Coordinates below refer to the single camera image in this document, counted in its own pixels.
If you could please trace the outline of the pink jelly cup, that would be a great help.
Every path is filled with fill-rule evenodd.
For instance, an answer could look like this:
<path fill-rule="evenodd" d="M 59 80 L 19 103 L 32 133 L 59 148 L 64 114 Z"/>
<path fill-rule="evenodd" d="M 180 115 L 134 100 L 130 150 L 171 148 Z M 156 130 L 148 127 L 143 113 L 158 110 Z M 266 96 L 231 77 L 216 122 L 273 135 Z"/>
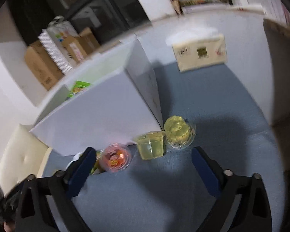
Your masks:
<path fill-rule="evenodd" d="M 105 171 L 118 172 L 127 168 L 131 160 L 129 148 L 123 144 L 114 143 L 102 151 L 100 165 Z"/>

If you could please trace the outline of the pale green jelly cup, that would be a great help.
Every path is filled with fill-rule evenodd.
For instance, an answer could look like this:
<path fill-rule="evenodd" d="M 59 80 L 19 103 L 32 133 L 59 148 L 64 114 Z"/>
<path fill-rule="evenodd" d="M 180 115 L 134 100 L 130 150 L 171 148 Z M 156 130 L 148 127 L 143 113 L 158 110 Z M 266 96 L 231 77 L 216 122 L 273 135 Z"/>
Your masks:
<path fill-rule="evenodd" d="M 173 149 L 185 149 L 194 141 L 195 125 L 181 116 L 171 116 L 164 123 L 165 140 Z"/>

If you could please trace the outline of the pale yellow jelly cup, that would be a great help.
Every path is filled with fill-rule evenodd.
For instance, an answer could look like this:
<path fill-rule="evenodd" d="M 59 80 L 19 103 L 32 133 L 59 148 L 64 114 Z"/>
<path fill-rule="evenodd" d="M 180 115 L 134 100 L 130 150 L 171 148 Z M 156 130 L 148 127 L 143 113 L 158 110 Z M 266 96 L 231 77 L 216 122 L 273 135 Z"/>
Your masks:
<path fill-rule="evenodd" d="M 152 160 L 164 155 L 164 136 L 164 131 L 154 131 L 133 139 L 143 160 Z"/>

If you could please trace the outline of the green seaweed pack front side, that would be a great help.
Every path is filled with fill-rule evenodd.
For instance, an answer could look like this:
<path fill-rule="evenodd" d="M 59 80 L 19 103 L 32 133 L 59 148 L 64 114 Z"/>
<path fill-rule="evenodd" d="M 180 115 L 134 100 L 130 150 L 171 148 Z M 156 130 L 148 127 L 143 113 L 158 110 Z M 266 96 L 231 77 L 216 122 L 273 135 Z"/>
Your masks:
<path fill-rule="evenodd" d="M 67 100 L 87 89 L 91 84 L 83 81 L 75 81 L 72 89 L 69 91 Z"/>

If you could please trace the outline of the cream leather sofa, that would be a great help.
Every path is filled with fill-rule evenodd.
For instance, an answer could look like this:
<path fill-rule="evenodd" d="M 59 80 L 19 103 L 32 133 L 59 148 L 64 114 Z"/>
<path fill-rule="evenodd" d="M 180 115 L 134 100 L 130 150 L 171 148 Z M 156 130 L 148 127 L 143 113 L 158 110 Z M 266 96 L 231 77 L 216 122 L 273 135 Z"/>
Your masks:
<path fill-rule="evenodd" d="M 7 195 L 28 175 L 42 177 L 52 151 L 23 125 L 12 133 L 0 162 L 0 187 Z"/>

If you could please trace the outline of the blue grey table mat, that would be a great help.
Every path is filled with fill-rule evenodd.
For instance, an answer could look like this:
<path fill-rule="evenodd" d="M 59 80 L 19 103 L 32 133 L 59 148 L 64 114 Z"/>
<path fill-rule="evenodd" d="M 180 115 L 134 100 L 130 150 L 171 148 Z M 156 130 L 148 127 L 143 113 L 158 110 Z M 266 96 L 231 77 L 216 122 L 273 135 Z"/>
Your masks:
<path fill-rule="evenodd" d="M 182 116 L 196 127 L 192 147 L 200 146 L 237 175 L 259 173 L 279 231 L 284 213 L 282 159 L 261 110 L 224 64 L 186 73 L 175 63 L 155 68 L 162 115 Z M 88 177 L 73 202 L 92 231 L 196 231 L 213 206 L 191 161 L 191 148 L 167 149 L 132 161 L 117 173 Z"/>

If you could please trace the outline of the green pea snack packet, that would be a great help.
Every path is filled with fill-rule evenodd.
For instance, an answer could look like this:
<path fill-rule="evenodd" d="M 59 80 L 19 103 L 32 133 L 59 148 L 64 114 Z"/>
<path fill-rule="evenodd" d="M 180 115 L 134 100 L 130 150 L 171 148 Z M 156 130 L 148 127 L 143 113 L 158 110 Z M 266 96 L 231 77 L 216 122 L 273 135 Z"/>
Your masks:
<path fill-rule="evenodd" d="M 90 171 L 90 175 L 95 175 L 95 174 L 100 174 L 105 172 L 105 170 L 102 168 L 100 162 L 101 162 L 101 156 L 102 156 L 102 151 L 97 150 L 96 151 L 96 162 L 93 166 L 93 168 Z"/>

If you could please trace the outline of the white cardboard storage box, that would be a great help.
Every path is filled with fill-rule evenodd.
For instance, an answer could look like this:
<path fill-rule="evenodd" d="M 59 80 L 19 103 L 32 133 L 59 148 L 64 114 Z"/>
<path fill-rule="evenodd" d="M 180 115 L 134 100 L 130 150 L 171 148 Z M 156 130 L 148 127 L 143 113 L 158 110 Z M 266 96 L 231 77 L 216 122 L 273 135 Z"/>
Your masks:
<path fill-rule="evenodd" d="M 86 61 L 66 78 L 69 86 L 76 81 L 88 87 L 63 98 L 31 129 L 59 154 L 130 145 L 135 137 L 162 129 L 155 73 L 137 39 Z"/>

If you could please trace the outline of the large brown cardboard box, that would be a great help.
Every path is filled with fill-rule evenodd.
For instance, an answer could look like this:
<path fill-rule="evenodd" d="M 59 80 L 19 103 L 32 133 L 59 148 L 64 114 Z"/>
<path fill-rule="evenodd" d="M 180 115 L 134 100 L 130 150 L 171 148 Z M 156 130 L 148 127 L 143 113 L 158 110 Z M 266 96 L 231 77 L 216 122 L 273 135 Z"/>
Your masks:
<path fill-rule="evenodd" d="M 39 40 L 28 46 L 24 60 L 33 75 L 48 91 L 64 76 Z"/>

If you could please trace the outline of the white dotted paper bag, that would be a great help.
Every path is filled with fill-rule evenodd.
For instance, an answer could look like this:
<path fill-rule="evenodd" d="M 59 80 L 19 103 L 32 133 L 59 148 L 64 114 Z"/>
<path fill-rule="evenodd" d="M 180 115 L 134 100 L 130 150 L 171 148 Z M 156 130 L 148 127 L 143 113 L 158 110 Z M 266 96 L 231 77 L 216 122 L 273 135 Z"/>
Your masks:
<path fill-rule="evenodd" d="M 43 29 L 38 39 L 63 74 L 67 74 L 73 69 L 68 54 L 56 37 L 49 34 L 46 29 Z"/>

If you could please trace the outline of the small open cardboard box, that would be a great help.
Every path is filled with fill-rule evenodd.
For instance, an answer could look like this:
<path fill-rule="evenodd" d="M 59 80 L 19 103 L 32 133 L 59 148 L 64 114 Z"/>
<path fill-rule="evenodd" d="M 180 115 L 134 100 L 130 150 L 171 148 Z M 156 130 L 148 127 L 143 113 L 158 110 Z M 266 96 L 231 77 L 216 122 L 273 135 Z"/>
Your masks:
<path fill-rule="evenodd" d="M 100 48 L 101 45 L 93 35 L 91 29 L 86 27 L 80 32 L 79 36 L 67 36 L 62 42 L 62 46 L 68 51 L 68 54 L 76 63 L 80 63 Z"/>

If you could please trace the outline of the tissue box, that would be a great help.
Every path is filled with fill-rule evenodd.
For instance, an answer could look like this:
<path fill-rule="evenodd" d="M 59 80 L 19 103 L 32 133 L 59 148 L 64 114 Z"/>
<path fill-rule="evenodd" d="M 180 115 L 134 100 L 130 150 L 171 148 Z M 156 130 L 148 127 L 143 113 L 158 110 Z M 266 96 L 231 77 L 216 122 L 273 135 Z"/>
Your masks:
<path fill-rule="evenodd" d="M 178 31 L 166 38 L 181 72 L 223 64 L 227 61 L 225 36 L 211 27 Z"/>

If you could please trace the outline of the white shopping bag colour squares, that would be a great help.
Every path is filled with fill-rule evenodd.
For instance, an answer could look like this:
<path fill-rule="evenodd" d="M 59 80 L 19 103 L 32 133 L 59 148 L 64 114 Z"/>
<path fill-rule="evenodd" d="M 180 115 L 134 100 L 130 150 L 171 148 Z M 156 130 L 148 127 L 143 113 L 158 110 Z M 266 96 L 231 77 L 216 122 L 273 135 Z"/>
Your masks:
<path fill-rule="evenodd" d="M 68 36 L 78 37 L 78 33 L 72 24 L 64 20 L 63 16 L 56 16 L 48 25 L 46 31 L 62 43 Z"/>

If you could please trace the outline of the white foam box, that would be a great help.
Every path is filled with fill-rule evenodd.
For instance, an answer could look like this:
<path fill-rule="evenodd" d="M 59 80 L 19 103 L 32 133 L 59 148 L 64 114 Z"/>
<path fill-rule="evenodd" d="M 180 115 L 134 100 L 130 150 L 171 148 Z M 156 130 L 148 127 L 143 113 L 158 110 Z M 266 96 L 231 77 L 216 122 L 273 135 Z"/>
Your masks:
<path fill-rule="evenodd" d="M 150 21 L 175 16 L 177 13 L 170 0 L 138 0 Z"/>

